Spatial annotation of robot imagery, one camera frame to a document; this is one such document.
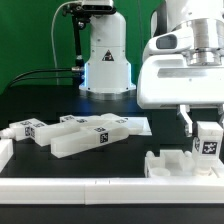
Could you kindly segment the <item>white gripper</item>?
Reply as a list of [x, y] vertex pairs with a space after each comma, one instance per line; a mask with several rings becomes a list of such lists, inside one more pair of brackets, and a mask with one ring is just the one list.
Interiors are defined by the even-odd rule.
[[181, 54], [151, 56], [139, 74], [137, 103], [142, 109], [179, 105], [177, 116], [187, 137], [193, 133], [189, 106], [218, 106], [219, 124], [224, 129], [224, 67], [188, 66]]

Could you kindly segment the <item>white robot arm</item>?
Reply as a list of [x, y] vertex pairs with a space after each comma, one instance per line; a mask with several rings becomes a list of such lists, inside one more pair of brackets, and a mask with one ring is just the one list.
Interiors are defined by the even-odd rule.
[[96, 8], [106, 0], [84, 0], [90, 10], [91, 53], [80, 90], [96, 99], [137, 92], [143, 109], [175, 108], [192, 134], [188, 111], [224, 113], [224, 0], [163, 0], [151, 16], [151, 38], [142, 55], [138, 84], [131, 83], [125, 56], [126, 24]]

